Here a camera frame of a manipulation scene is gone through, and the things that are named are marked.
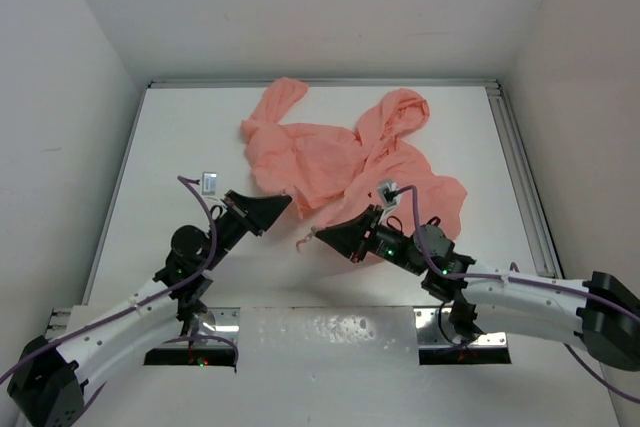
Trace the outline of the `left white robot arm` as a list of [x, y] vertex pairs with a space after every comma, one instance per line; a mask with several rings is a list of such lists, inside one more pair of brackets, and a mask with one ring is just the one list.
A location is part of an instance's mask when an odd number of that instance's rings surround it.
[[185, 340], [192, 318], [206, 310], [200, 298], [212, 283], [209, 271], [246, 234], [264, 234], [291, 201], [228, 191], [207, 229], [174, 232], [163, 268], [126, 300], [83, 327], [27, 343], [1, 381], [29, 424], [73, 425], [113, 374], [163, 343]]

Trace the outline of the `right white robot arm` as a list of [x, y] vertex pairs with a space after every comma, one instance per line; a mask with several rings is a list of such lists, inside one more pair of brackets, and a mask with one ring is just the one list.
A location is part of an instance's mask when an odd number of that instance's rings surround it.
[[464, 339], [491, 332], [552, 340], [607, 366], [639, 369], [639, 299], [615, 276], [550, 279], [491, 267], [456, 252], [437, 217], [411, 235], [381, 221], [370, 205], [358, 217], [316, 232], [353, 263], [379, 257], [421, 277], [421, 287], [449, 303], [449, 321]]

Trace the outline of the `salmon pink hooded jacket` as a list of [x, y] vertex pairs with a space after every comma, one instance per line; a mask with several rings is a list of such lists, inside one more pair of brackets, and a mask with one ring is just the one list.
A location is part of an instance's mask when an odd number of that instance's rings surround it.
[[283, 123], [307, 94], [307, 84], [289, 78], [273, 82], [251, 116], [241, 124], [245, 156], [255, 183], [267, 195], [288, 194], [297, 215], [316, 215], [320, 230], [360, 215], [377, 197], [384, 180], [413, 185], [418, 204], [402, 202], [396, 217], [407, 231], [413, 217], [437, 216], [450, 239], [462, 230], [465, 187], [454, 177], [436, 174], [408, 135], [430, 118], [427, 100], [399, 88], [366, 110], [352, 129], [315, 123]]

